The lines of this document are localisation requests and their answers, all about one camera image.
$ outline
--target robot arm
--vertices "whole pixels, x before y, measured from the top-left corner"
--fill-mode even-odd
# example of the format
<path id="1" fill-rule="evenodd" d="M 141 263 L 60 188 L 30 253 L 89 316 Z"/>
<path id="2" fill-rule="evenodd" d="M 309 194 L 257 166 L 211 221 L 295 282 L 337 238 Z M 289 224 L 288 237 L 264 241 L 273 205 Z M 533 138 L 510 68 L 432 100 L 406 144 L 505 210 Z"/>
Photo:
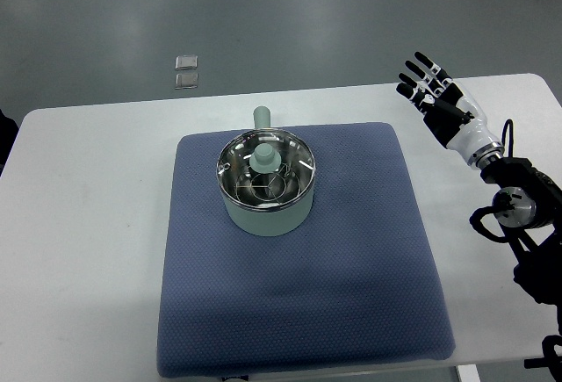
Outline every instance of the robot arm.
<path id="1" fill-rule="evenodd" d="M 402 83 L 396 90 L 423 114 L 424 123 L 445 148 L 459 152 L 469 166 L 479 169 L 485 183 L 500 186 L 492 205 L 472 215 L 472 227 L 491 241 L 509 245 L 518 261 L 514 280 L 537 303 L 557 306 L 562 335 L 562 190 L 527 158 L 511 156 L 512 147 L 504 156 L 504 142 L 488 130 L 486 115 L 470 93 L 424 54 L 414 56 L 428 72 L 406 61 L 421 80 L 400 74 Z M 497 219 L 503 236 L 484 227 L 482 219 L 488 214 Z M 538 245 L 525 231 L 550 224 L 554 231 Z M 547 366 L 555 380 L 562 381 L 562 357 L 556 354 L 556 345 L 562 346 L 562 336 L 547 336 L 544 358 L 528 360 L 525 366 Z"/>
<path id="2" fill-rule="evenodd" d="M 483 169 L 504 148 L 497 136 L 487 128 L 486 114 L 472 95 L 422 53 L 415 58 L 429 69 L 426 74 L 411 61 L 406 66 L 421 81 L 400 74 L 397 91 L 408 98 L 424 115 L 423 121 L 436 139 L 447 149 L 459 152 L 474 169 Z"/>

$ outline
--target lid knob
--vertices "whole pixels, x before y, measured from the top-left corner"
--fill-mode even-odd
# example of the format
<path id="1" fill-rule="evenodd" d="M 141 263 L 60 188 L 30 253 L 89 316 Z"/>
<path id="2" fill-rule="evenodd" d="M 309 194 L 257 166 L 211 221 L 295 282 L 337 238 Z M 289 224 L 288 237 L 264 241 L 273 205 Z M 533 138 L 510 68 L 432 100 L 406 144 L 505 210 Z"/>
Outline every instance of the lid knob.
<path id="1" fill-rule="evenodd" d="M 269 143 L 260 143 L 249 158 L 249 166 L 257 173 L 269 174 L 281 165 L 281 155 Z"/>

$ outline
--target mint green saucepan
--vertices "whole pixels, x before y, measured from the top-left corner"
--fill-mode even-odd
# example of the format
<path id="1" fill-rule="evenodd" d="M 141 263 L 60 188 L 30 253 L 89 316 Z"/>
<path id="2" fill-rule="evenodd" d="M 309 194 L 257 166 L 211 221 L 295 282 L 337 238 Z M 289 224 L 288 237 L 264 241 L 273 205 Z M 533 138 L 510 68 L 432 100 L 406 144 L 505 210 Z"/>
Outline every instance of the mint green saucepan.
<path id="1" fill-rule="evenodd" d="M 281 235 L 298 227 L 313 204 L 316 163 L 307 144 L 271 128 L 270 110 L 254 110 L 254 130 L 220 153 L 217 178 L 228 215 L 255 235 Z"/>

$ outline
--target blue mat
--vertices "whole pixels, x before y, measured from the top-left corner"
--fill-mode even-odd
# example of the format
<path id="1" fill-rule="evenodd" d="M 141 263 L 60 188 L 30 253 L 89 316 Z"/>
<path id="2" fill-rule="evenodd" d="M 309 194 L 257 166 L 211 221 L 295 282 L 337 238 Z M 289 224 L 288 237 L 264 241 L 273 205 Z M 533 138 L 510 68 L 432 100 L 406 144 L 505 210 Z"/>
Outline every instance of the blue mat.
<path id="1" fill-rule="evenodd" d="M 298 126 L 318 174 L 297 229 L 228 217 L 215 166 L 240 132 L 178 144 L 158 328 L 167 378 L 449 357 L 455 348 L 400 145 L 384 123 Z"/>

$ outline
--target white table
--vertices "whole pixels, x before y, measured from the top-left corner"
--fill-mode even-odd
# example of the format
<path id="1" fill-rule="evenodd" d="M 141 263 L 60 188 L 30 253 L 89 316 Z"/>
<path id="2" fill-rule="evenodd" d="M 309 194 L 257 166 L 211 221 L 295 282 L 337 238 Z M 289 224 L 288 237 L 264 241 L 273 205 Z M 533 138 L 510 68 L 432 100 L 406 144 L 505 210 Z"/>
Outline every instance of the white table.
<path id="1" fill-rule="evenodd" d="M 515 121 L 515 155 L 562 184 L 562 109 L 544 81 L 534 75 L 460 81 L 498 136 L 505 119 Z M 270 107 L 279 127 L 365 121 L 394 127 L 457 343 L 445 362 L 313 374 L 540 356 L 543 337 L 557 332 L 554 306 L 523 292 L 512 281 L 510 249 L 468 223 L 497 186 L 444 150 L 395 86 L 30 113 L 0 178 L 0 381 L 159 379 L 156 335 L 177 143 L 188 133 L 252 127 L 258 105 Z"/>

